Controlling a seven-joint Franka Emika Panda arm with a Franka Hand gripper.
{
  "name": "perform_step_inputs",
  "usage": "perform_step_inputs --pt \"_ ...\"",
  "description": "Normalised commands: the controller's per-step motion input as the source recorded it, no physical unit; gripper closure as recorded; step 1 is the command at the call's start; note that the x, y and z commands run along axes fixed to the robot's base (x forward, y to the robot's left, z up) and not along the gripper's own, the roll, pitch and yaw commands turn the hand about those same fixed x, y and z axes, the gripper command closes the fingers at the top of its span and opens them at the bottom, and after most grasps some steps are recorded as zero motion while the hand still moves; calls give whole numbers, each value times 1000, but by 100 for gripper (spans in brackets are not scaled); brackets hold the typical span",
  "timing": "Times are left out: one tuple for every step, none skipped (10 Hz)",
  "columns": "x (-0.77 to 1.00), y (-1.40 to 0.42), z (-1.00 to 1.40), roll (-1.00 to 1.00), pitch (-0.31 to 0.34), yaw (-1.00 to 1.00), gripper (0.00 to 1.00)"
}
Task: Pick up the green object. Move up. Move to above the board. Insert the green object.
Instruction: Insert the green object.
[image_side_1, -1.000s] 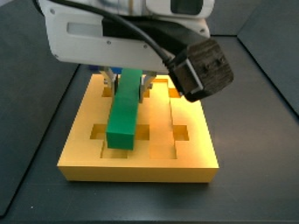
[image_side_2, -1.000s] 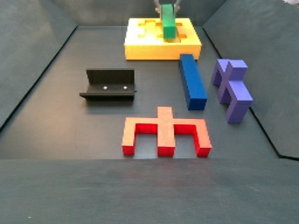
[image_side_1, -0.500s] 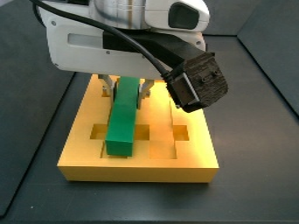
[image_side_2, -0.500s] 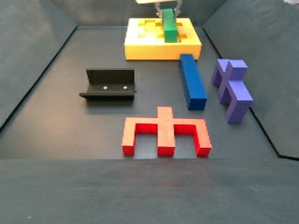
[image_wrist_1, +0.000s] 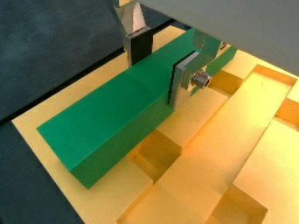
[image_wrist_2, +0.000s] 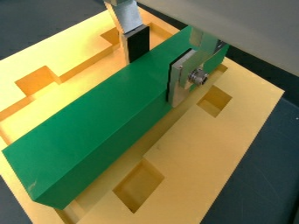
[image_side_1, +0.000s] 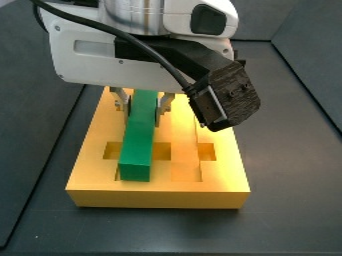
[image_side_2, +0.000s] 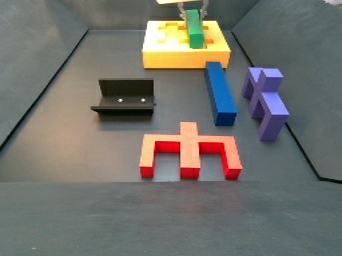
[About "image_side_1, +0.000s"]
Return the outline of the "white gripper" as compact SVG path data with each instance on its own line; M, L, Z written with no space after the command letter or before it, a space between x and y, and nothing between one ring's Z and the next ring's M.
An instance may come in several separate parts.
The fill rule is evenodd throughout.
M229 38L235 34L232 7L64 7L64 12L105 24L139 39L193 42L225 58L232 57ZM155 126L171 111L181 91L171 74L155 60L136 60L137 50L119 47L117 38L48 11L40 12L48 31L56 74L69 83L110 86L116 108L128 116L131 96L124 88L165 92L156 99Z

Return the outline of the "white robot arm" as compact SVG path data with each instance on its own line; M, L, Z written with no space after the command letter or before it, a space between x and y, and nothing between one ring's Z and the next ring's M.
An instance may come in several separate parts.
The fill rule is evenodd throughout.
M94 0L90 7L78 0L33 2L64 81L116 92L124 87L161 92L156 115L183 93L200 125L219 131L237 124L232 93L241 65L229 43L237 27L229 2Z

